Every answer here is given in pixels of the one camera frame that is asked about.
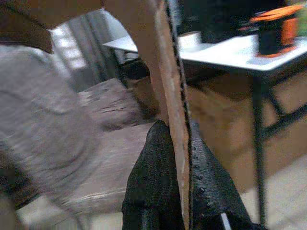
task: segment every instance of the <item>white tape roll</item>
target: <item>white tape roll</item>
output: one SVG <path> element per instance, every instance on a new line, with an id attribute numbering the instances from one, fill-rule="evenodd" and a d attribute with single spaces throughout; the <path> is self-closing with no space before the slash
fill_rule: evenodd
<path id="1" fill-rule="evenodd" d="M 178 45 L 181 50 L 195 49 L 200 45 L 200 43 L 201 43 L 200 31 L 182 34 L 178 37 Z"/>

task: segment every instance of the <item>white floor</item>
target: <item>white floor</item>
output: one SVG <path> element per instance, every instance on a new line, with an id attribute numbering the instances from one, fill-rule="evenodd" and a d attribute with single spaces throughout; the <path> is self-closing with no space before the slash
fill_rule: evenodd
<path id="1" fill-rule="evenodd" d="M 307 155 L 267 180 L 268 227 L 270 230 L 307 230 Z M 257 222 L 256 192 L 251 189 L 242 199 Z M 65 213 L 41 197 L 19 210 L 30 229 L 74 230 L 76 225 Z M 92 217 L 93 230 L 120 230 L 122 214 Z"/>

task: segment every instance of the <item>table top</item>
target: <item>table top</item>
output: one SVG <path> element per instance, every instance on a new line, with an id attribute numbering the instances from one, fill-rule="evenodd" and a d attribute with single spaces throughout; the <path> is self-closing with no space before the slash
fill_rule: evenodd
<path id="1" fill-rule="evenodd" d="M 195 49 L 183 49 L 180 51 L 180 56 L 183 60 L 211 64 L 216 67 L 271 71 L 307 54 L 307 38 L 297 39 L 295 45 L 294 50 L 279 57 L 257 57 L 257 36 L 238 36 L 217 44 L 200 44 Z M 104 46 L 138 52 L 136 45 L 129 36 L 105 43 Z"/>

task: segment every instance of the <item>orange and black spool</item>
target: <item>orange and black spool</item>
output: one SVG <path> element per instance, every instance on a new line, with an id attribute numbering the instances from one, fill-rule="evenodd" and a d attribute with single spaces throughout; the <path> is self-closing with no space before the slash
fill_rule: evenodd
<path id="1" fill-rule="evenodd" d="M 259 28 L 259 56 L 273 58 L 295 48 L 296 13 L 302 8 L 302 5 L 282 7 L 251 19 Z"/>

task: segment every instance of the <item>white table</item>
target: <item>white table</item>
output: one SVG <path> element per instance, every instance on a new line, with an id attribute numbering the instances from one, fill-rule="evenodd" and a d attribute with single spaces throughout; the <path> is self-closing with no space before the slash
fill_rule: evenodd
<path id="1" fill-rule="evenodd" d="M 192 61 L 215 69 L 227 71 L 243 71 L 253 79 L 253 107 L 255 126 L 255 150 L 257 166 L 257 182 L 261 223 L 265 223 L 265 186 L 264 186 L 264 154 L 262 143 L 287 125 L 307 114 L 307 104 L 287 114 L 271 91 L 270 76 L 278 71 L 295 69 L 296 64 L 307 60 L 307 39 L 300 38 L 295 42 L 296 48 L 275 58 L 257 57 L 257 36 L 234 37 L 218 44 L 201 44 L 194 50 L 181 50 L 180 56 L 185 61 Z M 127 36 L 104 44 L 113 49 L 137 52 L 132 39 Z M 269 127 L 263 126 L 262 98 L 271 101 L 279 120 Z"/>

